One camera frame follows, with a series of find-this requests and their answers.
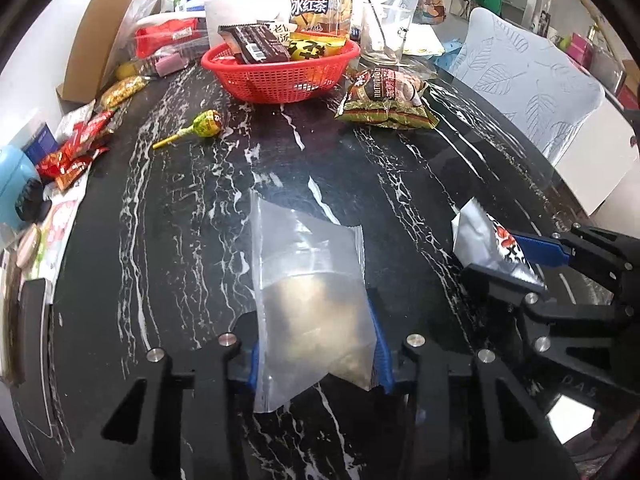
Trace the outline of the silver snack packet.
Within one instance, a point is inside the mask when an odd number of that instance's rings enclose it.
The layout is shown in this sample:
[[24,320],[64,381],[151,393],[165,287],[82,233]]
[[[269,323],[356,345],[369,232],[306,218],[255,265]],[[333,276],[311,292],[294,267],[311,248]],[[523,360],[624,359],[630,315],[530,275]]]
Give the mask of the silver snack packet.
[[462,266],[482,268],[544,286],[515,237],[472,197],[451,220],[452,250]]

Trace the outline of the clear zip bag with powder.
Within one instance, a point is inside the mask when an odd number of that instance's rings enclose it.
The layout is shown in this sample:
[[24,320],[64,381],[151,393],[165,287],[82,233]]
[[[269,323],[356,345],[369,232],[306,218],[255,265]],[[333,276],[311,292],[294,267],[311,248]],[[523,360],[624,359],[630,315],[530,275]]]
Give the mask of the clear zip bag with powder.
[[254,410],[271,413],[328,375],[369,390],[378,336],[363,232],[250,196],[258,323]]

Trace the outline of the green brown snack bag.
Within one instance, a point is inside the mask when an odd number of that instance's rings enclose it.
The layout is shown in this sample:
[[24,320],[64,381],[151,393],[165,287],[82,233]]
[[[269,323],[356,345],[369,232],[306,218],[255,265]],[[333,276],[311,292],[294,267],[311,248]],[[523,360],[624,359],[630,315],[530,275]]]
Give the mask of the green brown snack bag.
[[439,119],[424,103],[426,89],[425,80],[405,70],[366,68],[352,78],[335,117],[394,130],[434,129]]

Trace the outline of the green yellow lollipop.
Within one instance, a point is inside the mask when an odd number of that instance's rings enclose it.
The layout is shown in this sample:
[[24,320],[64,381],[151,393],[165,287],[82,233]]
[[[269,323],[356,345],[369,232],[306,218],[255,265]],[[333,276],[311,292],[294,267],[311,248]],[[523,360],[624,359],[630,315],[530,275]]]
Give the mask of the green yellow lollipop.
[[152,145],[153,150],[175,142],[184,136],[194,134],[199,138],[212,138],[222,130],[222,118],[216,110],[206,110],[193,119],[190,126],[179,129],[176,133]]

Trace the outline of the red plastic basket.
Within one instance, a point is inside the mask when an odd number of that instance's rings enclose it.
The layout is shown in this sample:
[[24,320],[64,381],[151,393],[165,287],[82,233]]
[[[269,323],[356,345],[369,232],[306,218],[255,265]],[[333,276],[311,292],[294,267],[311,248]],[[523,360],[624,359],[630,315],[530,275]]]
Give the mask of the red plastic basket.
[[240,101],[286,104],[305,101],[332,90],[348,63],[360,55],[356,42],[347,40],[336,55],[308,61],[242,64],[226,44],[209,49],[201,66],[212,72],[222,88]]

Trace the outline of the clear glass jar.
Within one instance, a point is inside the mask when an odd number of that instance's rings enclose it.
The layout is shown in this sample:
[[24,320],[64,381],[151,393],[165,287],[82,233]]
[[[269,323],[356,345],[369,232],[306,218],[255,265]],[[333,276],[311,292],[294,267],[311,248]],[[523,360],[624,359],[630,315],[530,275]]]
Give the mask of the clear glass jar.
[[364,0],[360,48],[369,61],[397,65],[406,39],[407,9],[402,0]]

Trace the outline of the blue round toy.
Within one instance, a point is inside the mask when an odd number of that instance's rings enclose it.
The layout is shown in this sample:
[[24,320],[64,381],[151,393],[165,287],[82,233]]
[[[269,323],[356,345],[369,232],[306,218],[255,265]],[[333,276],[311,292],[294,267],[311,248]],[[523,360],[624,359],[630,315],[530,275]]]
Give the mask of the blue round toy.
[[43,221],[52,203],[26,154],[10,144],[1,148],[1,226],[20,232]]

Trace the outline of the red snack packets pile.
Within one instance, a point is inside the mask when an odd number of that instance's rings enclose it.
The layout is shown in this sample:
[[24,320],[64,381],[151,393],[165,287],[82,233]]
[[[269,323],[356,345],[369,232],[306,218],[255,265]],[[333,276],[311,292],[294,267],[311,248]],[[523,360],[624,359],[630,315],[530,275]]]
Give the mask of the red snack packets pile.
[[99,155],[107,151],[106,144],[113,134],[107,125],[114,115],[114,110],[99,112],[75,131],[62,148],[44,156],[36,166],[40,177],[46,182],[54,182],[61,192],[66,191]]

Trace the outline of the yellow black snack pack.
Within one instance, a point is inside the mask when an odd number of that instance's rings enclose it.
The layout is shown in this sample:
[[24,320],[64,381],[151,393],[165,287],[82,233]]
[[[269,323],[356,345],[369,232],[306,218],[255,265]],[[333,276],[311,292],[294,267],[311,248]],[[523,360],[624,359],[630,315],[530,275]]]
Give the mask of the yellow black snack pack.
[[291,61],[327,58],[340,52],[345,44],[346,39],[342,37],[292,32],[288,38],[288,55]]

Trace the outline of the iced tea bottle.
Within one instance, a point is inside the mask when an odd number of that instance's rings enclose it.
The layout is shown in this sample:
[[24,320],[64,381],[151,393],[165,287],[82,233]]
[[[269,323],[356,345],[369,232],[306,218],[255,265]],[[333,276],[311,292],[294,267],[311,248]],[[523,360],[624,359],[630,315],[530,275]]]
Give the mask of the iced tea bottle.
[[352,28],[352,0],[290,0],[290,22],[299,32],[318,32],[348,38]]

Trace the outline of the yellow gold candy bag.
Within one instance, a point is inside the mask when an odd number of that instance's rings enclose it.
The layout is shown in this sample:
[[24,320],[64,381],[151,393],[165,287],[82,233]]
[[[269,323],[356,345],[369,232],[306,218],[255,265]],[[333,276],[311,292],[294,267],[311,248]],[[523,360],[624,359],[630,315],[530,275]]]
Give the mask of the yellow gold candy bag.
[[116,82],[108,88],[101,96],[100,104],[103,108],[116,108],[119,104],[131,98],[134,94],[142,90],[150,81],[145,76],[130,76]]

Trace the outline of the dark chocolate snack pack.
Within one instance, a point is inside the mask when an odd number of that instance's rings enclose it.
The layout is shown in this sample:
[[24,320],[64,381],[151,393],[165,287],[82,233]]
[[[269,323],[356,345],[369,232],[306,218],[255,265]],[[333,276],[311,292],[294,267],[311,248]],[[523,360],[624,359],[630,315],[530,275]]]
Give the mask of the dark chocolate snack pack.
[[264,24],[219,25],[218,35],[244,64],[288,62],[288,48]]

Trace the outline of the cardboard box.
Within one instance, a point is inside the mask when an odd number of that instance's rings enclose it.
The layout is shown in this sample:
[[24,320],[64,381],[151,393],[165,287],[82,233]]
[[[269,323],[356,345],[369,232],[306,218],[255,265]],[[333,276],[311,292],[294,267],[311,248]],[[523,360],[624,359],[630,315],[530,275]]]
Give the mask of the cardboard box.
[[90,0],[70,49],[62,101],[87,104],[112,80],[118,57],[137,22],[158,9],[158,0]]

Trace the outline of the clear plastic container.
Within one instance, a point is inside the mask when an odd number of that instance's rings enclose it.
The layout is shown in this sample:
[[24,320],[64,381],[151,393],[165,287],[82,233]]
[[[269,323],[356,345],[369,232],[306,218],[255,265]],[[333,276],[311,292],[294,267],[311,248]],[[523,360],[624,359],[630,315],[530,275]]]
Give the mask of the clear plastic container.
[[208,49],[203,11],[152,14],[134,25],[127,74],[165,77],[198,62]]

